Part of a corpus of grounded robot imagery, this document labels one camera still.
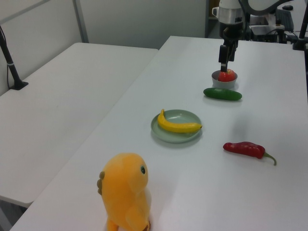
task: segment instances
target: plush toy eye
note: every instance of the plush toy eye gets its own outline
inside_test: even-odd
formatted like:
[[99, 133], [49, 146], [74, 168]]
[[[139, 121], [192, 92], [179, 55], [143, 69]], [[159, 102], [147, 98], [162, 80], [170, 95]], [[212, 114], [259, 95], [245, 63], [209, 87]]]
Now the plush toy eye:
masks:
[[144, 166], [141, 166], [141, 172], [142, 172], [143, 174], [145, 174], [145, 168], [144, 168]]

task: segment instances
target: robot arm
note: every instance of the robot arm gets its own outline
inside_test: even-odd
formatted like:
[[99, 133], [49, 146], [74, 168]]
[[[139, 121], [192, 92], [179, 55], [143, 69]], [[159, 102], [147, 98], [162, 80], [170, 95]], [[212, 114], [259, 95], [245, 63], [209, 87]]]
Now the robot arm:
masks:
[[220, 0], [213, 14], [219, 20], [219, 35], [224, 39], [219, 50], [221, 71], [226, 72], [228, 62], [234, 61], [238, 41], [245, 34], [245, 14], [264, 15], [290, 0]]

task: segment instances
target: light green plate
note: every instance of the light green plate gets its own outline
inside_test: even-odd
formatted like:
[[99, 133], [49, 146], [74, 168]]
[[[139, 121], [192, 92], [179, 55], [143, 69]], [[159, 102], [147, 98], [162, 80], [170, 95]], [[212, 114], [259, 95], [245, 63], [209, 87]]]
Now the light green plate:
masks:
[[[171, 131], [166, 131], [163, 128], [161, 128], [157, 122], [159, 114], [154, 117], [154, 119], [151, 122], [151, 129], [153, 134], [158, 137], [159, 139], [170, 142], [170, 143], [181, 143], [189, 141], [193, 138], [195, 138], [198, 133], [200, 132], [194, 132], [194, 133], [175, 133]], [[198, 116], [196, 116], [194, 113], [191, 113], [189, 111], [184, 110], [169, 110], [165, 111], [165, 118], [166, 120], [172, 122], [172, 123], [198, 123], [201, 124], [201, 120]]]

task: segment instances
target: chili pepper stem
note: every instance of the chili pepper stem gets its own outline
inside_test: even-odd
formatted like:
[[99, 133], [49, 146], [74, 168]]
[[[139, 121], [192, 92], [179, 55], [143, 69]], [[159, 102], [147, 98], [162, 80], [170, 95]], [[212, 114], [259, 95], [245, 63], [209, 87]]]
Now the chili pepper stem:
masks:
[[277, 161], [276, 161], [275, 158], [272, 157], [270, 154], [264, 153], [263, 156], [271, 158], [271, 159], [274, 161], [274, 165], [277, 165]]

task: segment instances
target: white wall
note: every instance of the white wall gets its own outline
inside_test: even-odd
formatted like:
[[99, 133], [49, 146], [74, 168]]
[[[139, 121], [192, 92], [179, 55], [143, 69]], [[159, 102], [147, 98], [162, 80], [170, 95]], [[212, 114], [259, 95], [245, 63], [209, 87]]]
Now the white wall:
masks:
[[[81, 42], [72, 0], [50, 0], [1, 27], [21, 79]], [[6, 91], [6, 61], [0, 50], [0, 95]]]
[[205, 37], [206, 0], [77, 0], [90, 43], [159, 49], [170, 36]]

